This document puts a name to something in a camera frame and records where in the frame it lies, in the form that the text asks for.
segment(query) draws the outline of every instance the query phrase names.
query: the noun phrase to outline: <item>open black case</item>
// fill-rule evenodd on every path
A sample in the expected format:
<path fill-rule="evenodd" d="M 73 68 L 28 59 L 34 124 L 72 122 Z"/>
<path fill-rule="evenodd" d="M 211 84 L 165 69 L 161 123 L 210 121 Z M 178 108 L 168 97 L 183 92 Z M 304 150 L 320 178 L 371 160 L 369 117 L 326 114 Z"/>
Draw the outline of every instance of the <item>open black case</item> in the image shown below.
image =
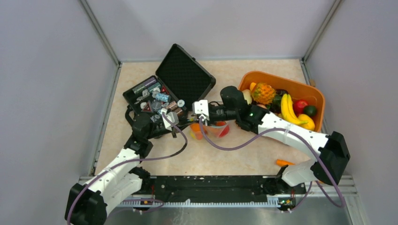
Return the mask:
<path fill-rule="evenodd" d="M 215 78 L 177 44 L 171 46 L 155 74 L 123 93 L 129 103 L 128 110 L 134 111 L 136 115 L 149 113 L 154 123 L 161 121 L 159 116 L 156 116 L 157 119 L 154 118 L 160 106 L 158 100 L 152 97 L 154 88 L 159 88 L 162 94 L 170 96 L 170 105 L 182 99 L 184 106 L 173 106 L 172 111 L 178 111 L 179 118 L 186 118 L 187 112 L 192 110 L 192 103 L 203 99 L 215 85 Z M 151 95 L 141 99 L 144 90 L 149 90 Z M 167 107 L 168 104 L 163 101 L 162 105 Z M 127 117 L 127 114 L 126 119 L 131 124 L 131 118 Z"/>

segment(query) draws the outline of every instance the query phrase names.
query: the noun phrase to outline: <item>gray floor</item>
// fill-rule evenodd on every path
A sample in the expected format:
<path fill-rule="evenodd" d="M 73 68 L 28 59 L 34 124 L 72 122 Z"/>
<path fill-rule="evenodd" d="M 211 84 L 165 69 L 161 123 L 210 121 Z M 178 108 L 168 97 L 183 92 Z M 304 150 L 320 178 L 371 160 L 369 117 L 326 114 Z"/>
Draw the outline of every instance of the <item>gray floor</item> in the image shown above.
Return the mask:
<path fill-rule="evenodd" d="M 164 208 L 139 215 L 132 211 L 110 217 L 106 225 L 351 225 L 347 209 L 340 209 L 326 198 L 307 198 L 291 214 L 267 208 Z"/>

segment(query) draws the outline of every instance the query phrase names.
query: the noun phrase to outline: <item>bunch of bananas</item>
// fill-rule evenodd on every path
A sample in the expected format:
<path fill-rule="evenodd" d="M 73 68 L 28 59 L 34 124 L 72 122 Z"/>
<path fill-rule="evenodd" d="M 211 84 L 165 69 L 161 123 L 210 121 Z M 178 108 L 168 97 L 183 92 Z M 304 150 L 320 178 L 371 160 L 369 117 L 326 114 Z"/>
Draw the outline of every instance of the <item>bunch of bananas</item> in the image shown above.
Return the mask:
<path fill-rule="evenodd" d="M 307 120 L 299 120 L 296 114 L 293 111 L 293 101 L 291 100 L 291 96 L 289 94 L 284 94 L 281 100 L 281 112 L 284 120 L 295 124 L 295 125 L 303 125 L 308 123 Z"/>

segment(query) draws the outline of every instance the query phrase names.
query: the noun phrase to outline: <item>black case lid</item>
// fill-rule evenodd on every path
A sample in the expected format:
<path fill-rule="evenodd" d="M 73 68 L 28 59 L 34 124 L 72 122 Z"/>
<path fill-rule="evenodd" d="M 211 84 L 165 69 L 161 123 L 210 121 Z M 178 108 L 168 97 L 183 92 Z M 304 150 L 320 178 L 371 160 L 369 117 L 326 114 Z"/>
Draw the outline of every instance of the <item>black case lid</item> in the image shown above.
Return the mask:
<path fill-rule="evenodd" d="M 178 99 L 185 101 L 188 110 L 215 85 L 215 78 L 177 44 L 171 46 L 156 75 Z"/>

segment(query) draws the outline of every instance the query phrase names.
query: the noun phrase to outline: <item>green avocado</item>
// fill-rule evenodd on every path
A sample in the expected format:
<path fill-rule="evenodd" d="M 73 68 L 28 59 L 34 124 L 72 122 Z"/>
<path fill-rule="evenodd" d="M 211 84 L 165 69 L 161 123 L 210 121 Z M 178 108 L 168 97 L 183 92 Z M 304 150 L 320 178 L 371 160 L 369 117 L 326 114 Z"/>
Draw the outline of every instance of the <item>green avocado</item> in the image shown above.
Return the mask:
<path fill-rule="evenodd" d="M 313 105 L 307 105 L 306 107 L 304 107 L 303 109 L 303 114 L 309 116 L 309 117 L 313 117 L 315 116 L 317 113 L 316 107 Z"/>

